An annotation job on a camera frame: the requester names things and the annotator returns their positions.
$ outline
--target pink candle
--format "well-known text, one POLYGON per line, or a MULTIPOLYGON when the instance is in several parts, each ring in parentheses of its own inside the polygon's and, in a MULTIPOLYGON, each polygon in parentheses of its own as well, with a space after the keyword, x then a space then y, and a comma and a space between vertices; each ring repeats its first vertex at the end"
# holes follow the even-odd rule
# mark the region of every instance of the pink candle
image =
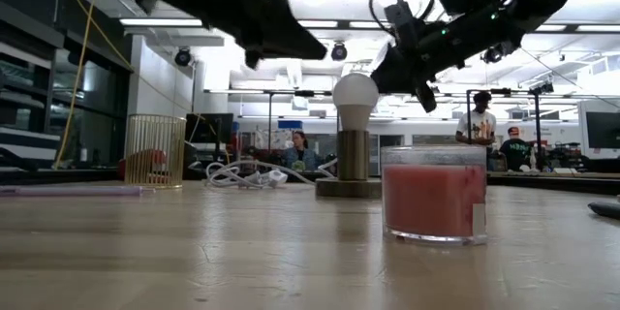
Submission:
POLYGON ((448 243, 486 240, 483 166, 385 165, 387 233, 448 243))

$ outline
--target gold wire cage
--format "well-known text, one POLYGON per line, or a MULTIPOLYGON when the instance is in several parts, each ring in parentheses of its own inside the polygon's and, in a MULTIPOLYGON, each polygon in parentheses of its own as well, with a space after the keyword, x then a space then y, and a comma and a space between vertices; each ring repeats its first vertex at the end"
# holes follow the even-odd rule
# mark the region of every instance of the gold wire cage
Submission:
POLYGON ((126 184, 162 189, 182 187, 186 122, 181 117, 129 116, 126 184))

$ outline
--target white t-shirt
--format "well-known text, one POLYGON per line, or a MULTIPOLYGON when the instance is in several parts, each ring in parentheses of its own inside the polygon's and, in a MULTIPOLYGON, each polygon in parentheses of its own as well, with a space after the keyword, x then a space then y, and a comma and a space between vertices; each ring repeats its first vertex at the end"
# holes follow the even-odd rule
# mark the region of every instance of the white t-shirt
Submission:
MULTIPOLYGON (((472 111, 472 140, 490 140, 491 135, 495 134, 497 119, 490 112, 478 113, 472 111)), ((467 114, 464 114, 458 121, 456 131, 467 137, 467 114)))

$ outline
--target wooden table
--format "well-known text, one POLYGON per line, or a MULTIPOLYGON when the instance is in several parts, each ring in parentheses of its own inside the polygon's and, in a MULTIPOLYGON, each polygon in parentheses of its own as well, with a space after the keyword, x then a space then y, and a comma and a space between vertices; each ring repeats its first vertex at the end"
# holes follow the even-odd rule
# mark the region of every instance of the wooden table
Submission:
POLYGON ((489 188, 487 246, 384 241, 378 201, 311 187, 0 200, 0 309, 620 309, 620 227, 489 188))

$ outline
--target monitor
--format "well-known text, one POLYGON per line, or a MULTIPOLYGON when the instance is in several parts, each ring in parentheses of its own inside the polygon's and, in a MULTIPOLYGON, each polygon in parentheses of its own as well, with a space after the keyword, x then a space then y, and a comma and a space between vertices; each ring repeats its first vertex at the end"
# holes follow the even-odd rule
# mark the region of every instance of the monitor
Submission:
POLYGON ((231 142, 233 134, 233 115, 231 113, 204 113, 198 118, 187 114, 185 140, 191 143, 225 143, 231 142))
POLYGON ((586 112, 589 147, 620 149, 620 113, 586 112))

